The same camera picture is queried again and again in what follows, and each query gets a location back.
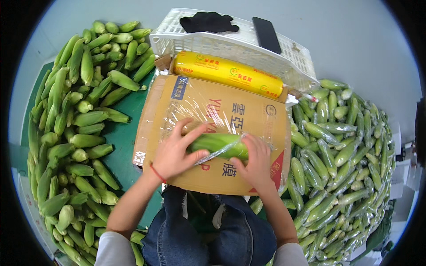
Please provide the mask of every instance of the green surface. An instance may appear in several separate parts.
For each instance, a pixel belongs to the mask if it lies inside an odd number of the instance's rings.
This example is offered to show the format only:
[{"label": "green surface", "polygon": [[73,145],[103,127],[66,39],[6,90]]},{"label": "green surface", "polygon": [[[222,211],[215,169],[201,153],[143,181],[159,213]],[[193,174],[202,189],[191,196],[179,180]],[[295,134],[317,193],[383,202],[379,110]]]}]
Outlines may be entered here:
[{"label": "green surface", "polygon": [[[53,62],[43,66],[40,74],[35,82],[33,91],[29,98],[29,104],[25,112],[21,146],[9,145],[11,154],[11,165],[16,167],[18,171],[27,173],[26,160],[28,157],[28,113],[34,106],[35,96],[37,94],[38,87],[43,79],[43,76],[47,69],[51,69]],[[153,69],[141,82],[141,85],[148,86],[154,75]],[[105,128],[102,130],[101,135],[106,138],[106,143],[112,143],[114,145],[114,151],[109,155],[102,157],[101,160],[107,166],[107,168],[114,174],[116,179],[120,183],[121,192],[118,195],[123,194],[128,190],[139,178],[142,171],[132,164],[133,158],[133,146],[135,144],[136,132],[138,130],[139,118],[142,113],[142,109],[147,98],[148,90],[138,92],[132,92],[123,98],[115,105],[109,106],[110,108],[116,109],[122,113],[127,114],[131,117],[129,123],[115,123],[105,121]],[[161,208],[161,187],[154,193],[151,201],[148,203],[147,209],[141,221],[139,227],[144,228],[149,226]]]}]

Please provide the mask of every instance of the white plastic crate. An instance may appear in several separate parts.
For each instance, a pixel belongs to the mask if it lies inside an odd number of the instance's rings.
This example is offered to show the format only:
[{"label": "white plastic crate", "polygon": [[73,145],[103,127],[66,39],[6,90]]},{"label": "white plastic crate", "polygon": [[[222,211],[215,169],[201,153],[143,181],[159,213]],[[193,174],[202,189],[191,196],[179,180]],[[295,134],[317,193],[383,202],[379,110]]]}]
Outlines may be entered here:
[{"label": "white plastic crate", "polygon": [[319,85],[309,50],[300,44],[277,33],[282,53],[266,50],[258,45],[253,23],[237,17],[233,17],[231,23],[239,27],[238,32],[187,33],[179,19],[192,17],[197,12],[208,11],[171,9],[160,26],[150,34],[154,53],[174,56],[180,51],[193,51],[234,60],[279,76],[291,88],[302,92]]}]

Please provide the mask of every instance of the black phone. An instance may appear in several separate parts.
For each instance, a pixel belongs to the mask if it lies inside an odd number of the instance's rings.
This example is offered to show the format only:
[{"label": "black phone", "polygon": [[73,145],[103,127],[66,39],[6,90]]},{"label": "black phone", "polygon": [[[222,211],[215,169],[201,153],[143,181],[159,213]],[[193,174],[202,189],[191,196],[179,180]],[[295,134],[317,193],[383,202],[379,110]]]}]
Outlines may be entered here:
[{"label": "black phone", "polygon": [[259,46],[273,51],[274,53],[281,54],[281,47],[279,46],[278,38],[276,37],[272,23],[258,17],[253,17],[252,20]]}]

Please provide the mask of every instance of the red string bracelet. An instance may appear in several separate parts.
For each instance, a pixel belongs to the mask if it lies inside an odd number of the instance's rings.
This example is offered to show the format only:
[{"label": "red string bracelet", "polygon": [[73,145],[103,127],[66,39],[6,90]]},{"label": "red string bracelet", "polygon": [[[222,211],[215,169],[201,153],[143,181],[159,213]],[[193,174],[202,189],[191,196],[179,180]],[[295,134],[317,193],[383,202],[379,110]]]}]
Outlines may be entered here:
[{"label": "red string bracelet", "polygon": [[165,184],[166,180],[154,169],[153,163],[150,163],[150,167],[153,170],[154,174],[160,178],[160,180]]}]

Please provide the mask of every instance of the jeans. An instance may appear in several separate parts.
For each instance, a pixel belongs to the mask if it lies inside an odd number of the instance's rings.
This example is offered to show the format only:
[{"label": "jeans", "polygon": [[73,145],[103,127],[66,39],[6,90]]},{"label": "jeans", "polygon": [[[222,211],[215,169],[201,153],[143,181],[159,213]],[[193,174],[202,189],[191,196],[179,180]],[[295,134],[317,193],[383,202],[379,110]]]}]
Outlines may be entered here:
[{"label": "jeans", "polygon": [[163,193],[163,208],[141,241],[149,266],[260,266],[271,260],[276,250],[272,227],[254,214],[243,197],[218,195],[225,213],[218,237],[206,245],[182,217],[185,192],[169,186]]}]

